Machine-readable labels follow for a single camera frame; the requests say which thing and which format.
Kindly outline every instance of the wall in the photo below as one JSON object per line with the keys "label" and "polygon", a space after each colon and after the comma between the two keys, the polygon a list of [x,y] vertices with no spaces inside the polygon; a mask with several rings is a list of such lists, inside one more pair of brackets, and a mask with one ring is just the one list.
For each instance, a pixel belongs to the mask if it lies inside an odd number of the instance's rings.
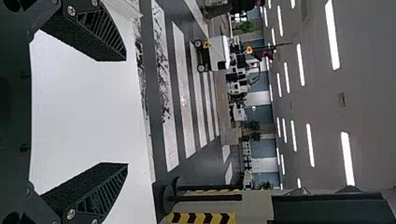
{"label": "wall", "polygon": [[[309,1],[312,14],[302,25],[297,5],[281,1],[284,37],[277,28],[276,10],[269,22],[276,27],[276,41],[302,42],[306,86],[300,85],[295,45],[280,48],[281,60],[272,71],[283,74],[281,63],[289,63],[291,94],[274,102],[275,116],[295,120],[298,151],[278,139],[285,154],[286,187],[300,177],[310,189],[340,189],[346,184],[340,132],[350,133],[356,184],[364,189],[387,189],[396,183],[394,150],[395,1],[333,1],[341,68],[332,70],[325,19],[326,1]],[[265,32],[267,39],[270,31]],[[272,76],[276,92],[276,77]],[[283,90],[285,78],[281,76]],[[344,92],[346,107],[339,107],[337,94]],[[316,167],[309,165],[305,124],[311,123]]]}
{"label": "wall", "polygon": [[250,105],[269,105],[271,104],[271,97],[269,91],[256,91],[247,94],[246,106]]}
{"label": "wall", "polygon": [[268,80],[268,73],[267,72],[249,73],[249,75],[248,75],[250,82],[255,80],[257,77],[260,77],[260,79],[256,83],[254,83],[252,86],[250,86],[249,92],[269,91],[270,83]]}
{"label": "wall", "polygon": [[269,181],[274,188],[280,188],[279,172],[273,173],[254,173],[253,179],[255,182],[255,189],[258,189],[262,183]]}
{"label": "wall", "polygon": [[276,141],[273,139],[262,139],[260,142],[250,142],[252,158],[276,157]]}
{"label": "wall", "polygon": [[262,29],[252,32],[252,33],[247,33],[247,34],[241,34],[239,35],[239,40],[244,43],[252,40],[257,40],[257,39],[262,39],[263,32]]}
{"label": "wall", "polygon": [[30,45],[30,180],[42,194],[98,162],[129,163],[128,178],[105,223],[156,223],[134,25],[108,10],[127,48],[127,62],[96,62],[40,31]]}
{"label": "wall", "polygon": [[270,105],[257,105],[256,111],[253,112],[251,107],[246,107],[247,120],[256,120],[261,124],[274,123],[272,116],[272,107]]}
{"label": "wall", "polygon": [[274,173],[278,172],[276,157],[251,159],[253,173]]}

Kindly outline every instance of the bolt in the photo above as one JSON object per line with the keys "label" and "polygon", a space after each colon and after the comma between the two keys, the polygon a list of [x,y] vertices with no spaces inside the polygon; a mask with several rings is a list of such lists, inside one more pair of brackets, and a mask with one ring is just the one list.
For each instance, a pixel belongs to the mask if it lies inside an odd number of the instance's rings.
{"label": "bolt", "polygon": [[76,10],[72,6],[67,7],[67,12],[70,16],[76,16]]}
{"label": "bolt", "polygon": [[67,213],[67,220],[73,219],[75,215],[76,215],[76,210],[70,209],[70,211]]}

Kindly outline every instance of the ceiling light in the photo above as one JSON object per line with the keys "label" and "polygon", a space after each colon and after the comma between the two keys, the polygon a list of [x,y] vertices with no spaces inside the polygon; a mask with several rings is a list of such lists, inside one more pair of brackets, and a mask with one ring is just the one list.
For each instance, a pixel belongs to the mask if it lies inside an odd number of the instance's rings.
{"label": "ceiling light", "polygon": [[308,141],[309,160],[311,162],[311,166],[315,167],[315,158],[314,158],[314,148],[313,148],[313,144],[312,144],[311,125],[309,123],[306,124],[306,138],[307,138],[307,141]]}

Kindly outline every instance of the crosswalk stripe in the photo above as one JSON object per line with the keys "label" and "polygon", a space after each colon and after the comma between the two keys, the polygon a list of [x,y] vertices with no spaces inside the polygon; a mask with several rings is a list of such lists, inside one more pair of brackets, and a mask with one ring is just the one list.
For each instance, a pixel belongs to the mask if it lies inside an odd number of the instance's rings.
{"label": "crosswalk stripe", "polygon": [[172,86],[169,71],[168,44],[166,40],[165,14],[163,9],[155,0],[151,0],[152,17],[154,23],[154,41],[156,42],[156,56],[159,59],[158,76],[160,97],[164,101],[166,113],[163,115],[163,139],[165,142],[166,167],[171,171],[178,166],[176,124],[174,115],[174,104],[172,97]]}
{"label": "crosswalk stripe", "polygon": [[218,114],[218,100],[216,95],[216,83],[212,72],[209,72],[211,87],[212,87],[212,102],[213,102],[213,113],[215,117],[215,128],[216,128],[216,136],[219,136],[219,114]]}
{"label": "crosswalk stripe", "polygon": [[192,127],[191,99],[189,87],[189,73],[187,70],[186,49],[184,45],[184,34],[173,23],[175,55],[177,66],[178,91],[181,107],[181,119],[183,122],[184,146],[186,158],[195,153],[194,129]]}
{"label": "crosswalk stripe", "polygon": [[195,91],[195,102],[198,118],[198,132],[201,147],[206,146],[206,130],[205,130],[205,117],[204,117],[204,103],[202,100],[202,86],[201,77],[197,71],[198,59],[197,50],[195,46],[190,42],[190,52],[191,52],[191,67],[192,67],[192,77],[194,79],[194,91]]}
{"label": "crosswalk stripe", "polygon": [[213,130],[213,117],[212,117],[212,109],[211,109],[211,104],[210,104],[210,90],[209,90],[208,73],[203,73],[203,76],[204,76],[204,87],[205,87],[207,126],[209,128],[209,139],[210,139],[210,141],[213,141],[213,139],[215,139],[215,135],[214,135],[214,130]]}

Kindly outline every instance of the black machine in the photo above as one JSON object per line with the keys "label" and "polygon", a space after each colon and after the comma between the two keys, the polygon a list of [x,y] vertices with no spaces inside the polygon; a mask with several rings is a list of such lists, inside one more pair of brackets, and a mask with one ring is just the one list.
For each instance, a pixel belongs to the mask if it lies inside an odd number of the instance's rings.
{"label": "black machine", "polygon": [[1,0],[0,22],[0,223],[102,223],[125,181],[126,164],[100,163],[41,197],[28,181],[29,43],[41,29],[96,61],[125,61],[115,22],[100,0]]}

